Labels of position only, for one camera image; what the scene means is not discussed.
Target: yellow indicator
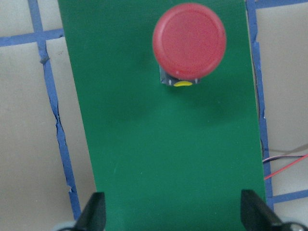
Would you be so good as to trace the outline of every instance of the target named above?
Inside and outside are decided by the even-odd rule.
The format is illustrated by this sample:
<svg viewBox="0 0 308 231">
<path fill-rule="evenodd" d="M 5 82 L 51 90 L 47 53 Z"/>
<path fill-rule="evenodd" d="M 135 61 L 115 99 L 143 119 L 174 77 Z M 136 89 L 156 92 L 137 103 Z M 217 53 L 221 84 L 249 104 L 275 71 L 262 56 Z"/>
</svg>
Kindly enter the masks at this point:
<svg viewBox="0 0 308 231">
<path fill-rule="evenodd" d="M 175 83 L 173 86 L 175 86 L 175 87 L 183 87 L 183 86 L 190 86 L 190 85 L 192 85 L 191 82 L 180 81 L 180 82 Z"/>
</svg>

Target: black wire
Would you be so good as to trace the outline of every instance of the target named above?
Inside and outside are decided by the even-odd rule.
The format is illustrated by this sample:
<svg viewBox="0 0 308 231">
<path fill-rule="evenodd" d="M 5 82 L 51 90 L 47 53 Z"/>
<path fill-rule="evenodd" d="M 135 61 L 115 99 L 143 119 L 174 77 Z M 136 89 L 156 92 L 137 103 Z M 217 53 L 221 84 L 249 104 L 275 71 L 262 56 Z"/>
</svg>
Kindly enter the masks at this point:
<svg viewBox="0 0 308 231">
<path fill-rule="evenodd" d="M 282 156 L 269 158 L 268 160 L 263 161 L 263 163 L 267 163 L 273 160 L 284 159 L 284 158 L 300 158 L 300 157 L 303 157 L 303 156 L 302 155 L 282 155 Z"/>
<path fill-rule="evenodd" d="M 78 231 L 78 230 L 76 230 L 74 227 L 65 227 L 65 228 L 62 228 L 58 231 Z"/>
</svg>

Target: floor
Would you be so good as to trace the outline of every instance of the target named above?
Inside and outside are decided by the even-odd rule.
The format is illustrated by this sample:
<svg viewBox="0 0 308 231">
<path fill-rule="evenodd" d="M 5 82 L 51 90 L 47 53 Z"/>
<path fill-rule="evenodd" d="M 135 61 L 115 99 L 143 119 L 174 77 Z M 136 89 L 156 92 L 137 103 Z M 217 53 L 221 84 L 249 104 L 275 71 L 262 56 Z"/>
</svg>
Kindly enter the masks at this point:
<svg viewBox="0 0 308 231">
<path fill-rule="evenodd" d="M 308 3 L 264 6 L 266 1 L 259 0 L 256 13 L 269 154 L 306 154 Z M 32 24 L 39 16 L 44 33 Z M 2 0 L 0 28 L 0 229 L 52 230 L 74 220 L 70 204 L 74 185 L 66 182 L 69 171 L 64 174 L 65 153 L 59 153 L 58 142 L 68 147 L 81 208 L 95 191 L 57 1 Z M 39 39 L 46 40 L 49 60 L 42 59 Z M 57 93 L 62 125 L 58 130 L 53 114 L 57 108 L 51 110 L 54 95 L 50 88 L 46 91 L 50 84 L 45 82 L 46 72 Z M 65 139 L 57 140 L 61 128 Z M 271 171 L 292 161 L 273 161 Z M 269 202 L 280 217 L 308 226 L 307 164 L 308 159 L 303 160 L 274 176 Z"/>
</svg>

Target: wire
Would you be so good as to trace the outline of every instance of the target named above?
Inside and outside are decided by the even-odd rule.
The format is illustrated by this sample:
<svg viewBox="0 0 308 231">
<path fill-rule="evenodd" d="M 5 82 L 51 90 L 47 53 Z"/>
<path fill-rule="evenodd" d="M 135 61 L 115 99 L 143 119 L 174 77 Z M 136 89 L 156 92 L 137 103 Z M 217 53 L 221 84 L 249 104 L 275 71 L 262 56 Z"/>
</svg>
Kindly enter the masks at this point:
<svg viewBox="0 0 308 231">
<path fill-rule="evenodd" d="M 77 231 L 74 227 L 65 227 L 65 228 L 62 228 L 58 231 Z"/>
<path fill-rule="evenodd" d="M 262 162 L 267 163 L 267 162 L 282 159 L 282 158 L 300 158 L 300 157 L 303 157 L 303 155 L 276 155 L 276 156 L 266 158 Z"/>
<path fill-rule="evenodd" d="M 282 171 L 284 171 L 284 170 L 286 170 L 287 168 L 289 168 L 289 167 L 291 167 L 291 166 L 297 164 L 298 162 L 302 161 L 303 159 L 305 159 L 305 158 L 307 158 L 307 157 L 308 157 L 308 154 L 302 156 L 301 158 L 299 158 L 299 159 L 293 161 L 292 163 L 288 164 L 287 166 L 284 166 L 283 168 L 277 170 L 276 172 L 273 172 L 272 174 L 269 174 L 268 176 L 266 176 L 266 177 L 264 178 L 264 180 L 267 180 L 267 179 L 269 179 L 269 178 L 271 178 L 271 177 L 277 175 L 278 173 L 281 173 Z"/>
</svg>

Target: emergency stop button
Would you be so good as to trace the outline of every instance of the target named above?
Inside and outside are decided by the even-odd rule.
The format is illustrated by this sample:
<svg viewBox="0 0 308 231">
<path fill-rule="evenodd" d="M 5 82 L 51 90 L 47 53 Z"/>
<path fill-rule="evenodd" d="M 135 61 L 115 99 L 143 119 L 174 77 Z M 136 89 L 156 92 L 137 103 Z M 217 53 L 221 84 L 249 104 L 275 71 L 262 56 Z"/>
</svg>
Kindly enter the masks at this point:
<svg viewBox="0 0 308 231">
<path fill-rule="evenodd" d="M 195 80 L 219 65 L 226 49 L 226 33 L 220 18 L 197 3 L 168 10 L 153 33 L 154 55 L 160 66 L 181 80 Z"/>
</svg>

